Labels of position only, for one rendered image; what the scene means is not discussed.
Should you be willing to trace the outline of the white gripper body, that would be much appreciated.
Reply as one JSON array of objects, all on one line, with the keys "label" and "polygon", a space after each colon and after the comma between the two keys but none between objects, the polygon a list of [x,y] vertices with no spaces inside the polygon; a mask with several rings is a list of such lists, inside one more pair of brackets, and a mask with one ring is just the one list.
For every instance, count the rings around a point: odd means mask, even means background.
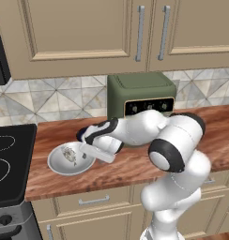
[{"label": "white gripper body", "polygon": [[107,163],[112,163],[115,160],[115,155],[110,155],[104,151],[99,150],[97,147],[89,145],[84,142],[80,146],[80,150],[83,153],[85,153],[93,158],[98,158]]}]

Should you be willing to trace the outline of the grey cooked fish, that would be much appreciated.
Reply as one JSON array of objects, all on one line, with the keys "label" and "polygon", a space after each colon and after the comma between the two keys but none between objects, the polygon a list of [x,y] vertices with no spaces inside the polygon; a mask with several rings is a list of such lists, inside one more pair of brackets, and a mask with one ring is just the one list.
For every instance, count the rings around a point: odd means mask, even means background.
[{"label": "grey cooked fish", "polygon": [[70,147],[63,147],[62,153],[69,162],[71,162],[74,166],[77,165],[76,163],[76,153]]}]

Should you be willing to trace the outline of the grey metal bowl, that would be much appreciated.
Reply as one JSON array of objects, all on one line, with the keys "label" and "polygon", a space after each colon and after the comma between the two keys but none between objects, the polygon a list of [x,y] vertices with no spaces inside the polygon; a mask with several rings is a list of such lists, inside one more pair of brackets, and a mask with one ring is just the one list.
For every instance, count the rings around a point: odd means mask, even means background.
[{"label": "grey metal bowl", "polygon": [[[85,171],[90,169],[96,159],[81,152],[80,146],[80,142],[66,142],[55,147],[55,149],[52,150],[47,159],[47,164],[49,168],[54,173],[66,176],[84,173]],[[74,166],[71,162],[65,159],[62,153],[63,147],[70,147],[76,153],[76,166]]]}]

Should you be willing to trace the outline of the beige base cabinet door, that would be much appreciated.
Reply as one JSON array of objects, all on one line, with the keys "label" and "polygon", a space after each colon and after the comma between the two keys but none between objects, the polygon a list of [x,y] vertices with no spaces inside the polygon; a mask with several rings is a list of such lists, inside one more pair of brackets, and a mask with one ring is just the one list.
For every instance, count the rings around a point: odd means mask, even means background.
[{"label": "beige base cabinet door", "polygon": [[201,200],[179,219],[178,231],[186,240],[216,233],[229,208],[229,188],[202,194]]},{"label": "beige base cabinet door", "polygon": [[106,209],[98,212],[62,217],[40,222],[43,240],[140,240],[145,210],[141,205]]}]

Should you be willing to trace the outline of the wide beige cupboard door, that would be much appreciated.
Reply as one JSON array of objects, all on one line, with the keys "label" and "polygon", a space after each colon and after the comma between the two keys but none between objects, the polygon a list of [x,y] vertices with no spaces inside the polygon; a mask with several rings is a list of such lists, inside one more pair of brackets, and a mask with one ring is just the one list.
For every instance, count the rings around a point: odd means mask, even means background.
[{"label": "wide beige cupboard door", "polygon": [[[153,0],[0,0],[14,80],[146,71]],[[136,62],[138,6],[145,6]]]}]

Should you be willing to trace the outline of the narrow beige cupboard door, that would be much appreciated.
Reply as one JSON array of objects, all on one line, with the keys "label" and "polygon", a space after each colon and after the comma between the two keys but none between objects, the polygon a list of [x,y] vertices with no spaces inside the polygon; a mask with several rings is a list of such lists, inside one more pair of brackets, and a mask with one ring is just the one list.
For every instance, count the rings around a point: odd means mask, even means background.
[{"label": "narrow beige cupboard door", "polygon": [[[164,6],[171,10],[160,61]],[[201,68],[229,68],[229,0],[155,0],[148,69]]]}]

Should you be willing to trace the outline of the wide beige drawer front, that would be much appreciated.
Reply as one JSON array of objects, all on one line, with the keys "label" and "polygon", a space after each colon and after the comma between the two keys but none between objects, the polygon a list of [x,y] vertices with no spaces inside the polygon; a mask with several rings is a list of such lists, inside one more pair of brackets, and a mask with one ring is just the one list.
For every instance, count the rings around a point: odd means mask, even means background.
[{"label": "wide beige drawer front", "polygon": [[[79,199],[83,201],[104,198],[110,196],[110,201],[88,205],[79,205]],[[97,212],[106,209],[140,205],[138,193],[134,186],[115,187],[86,193],[72,194],[62,197],[55,197],[52,200],[53,209],[57,217],[71,216],[81,213]]]}]

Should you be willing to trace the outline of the green toaster oven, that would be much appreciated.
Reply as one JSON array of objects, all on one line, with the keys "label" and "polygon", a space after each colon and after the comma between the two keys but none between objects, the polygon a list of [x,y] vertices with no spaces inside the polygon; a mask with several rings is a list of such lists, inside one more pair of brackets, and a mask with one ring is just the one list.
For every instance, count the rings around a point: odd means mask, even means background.
[{"label": "green toaster oven", "polygon": [[145,110],[168,115],[174,110],[176,86],[161,72],[107,76],[107,118],[121,118]]}]

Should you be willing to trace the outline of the black hob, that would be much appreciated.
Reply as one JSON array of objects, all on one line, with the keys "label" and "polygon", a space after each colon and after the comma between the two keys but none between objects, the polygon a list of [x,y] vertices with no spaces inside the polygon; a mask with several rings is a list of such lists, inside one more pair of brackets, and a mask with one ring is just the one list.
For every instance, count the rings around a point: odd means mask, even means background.
[{"label": "black hob", "polygon": [[35,124],[0,127],[0,207],[24,200],[36,133]]}]

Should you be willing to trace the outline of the grey oven front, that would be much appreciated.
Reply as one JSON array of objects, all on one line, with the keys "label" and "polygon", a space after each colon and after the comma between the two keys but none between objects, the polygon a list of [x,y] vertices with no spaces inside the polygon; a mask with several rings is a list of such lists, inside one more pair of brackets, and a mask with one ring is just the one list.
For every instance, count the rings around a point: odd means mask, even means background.
[{"label": "grey oven front", "polygon": [[0,240],[42,240],[30,202],[1,207],[3,215],[11,215],[12,221],[7,226],[0,224]]}]

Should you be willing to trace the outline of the black oven knob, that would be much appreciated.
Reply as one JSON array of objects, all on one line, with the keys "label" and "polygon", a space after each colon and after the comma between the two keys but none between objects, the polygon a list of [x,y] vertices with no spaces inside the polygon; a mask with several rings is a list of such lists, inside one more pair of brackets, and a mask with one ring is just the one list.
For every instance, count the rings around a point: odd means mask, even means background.
[{"label": "black oven knob", "polygon": [[3,215],[0,217],[0,224],[3,226],[7,226],[12,221],[11,215]]}]

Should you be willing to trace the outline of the narrow beige drawer front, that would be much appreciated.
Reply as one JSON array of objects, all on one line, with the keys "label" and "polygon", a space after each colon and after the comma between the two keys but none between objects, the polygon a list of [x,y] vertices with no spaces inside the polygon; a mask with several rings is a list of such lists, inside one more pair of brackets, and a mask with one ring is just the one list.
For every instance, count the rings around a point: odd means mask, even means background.
[{"label": "narrow beige drawer front", "polygon": [[203,192],[218,191],[223,189],[229,189],[229,170],[212,172],[209,175],[210,178],[215,179],[213,184],[202,184],[201,190]]}]

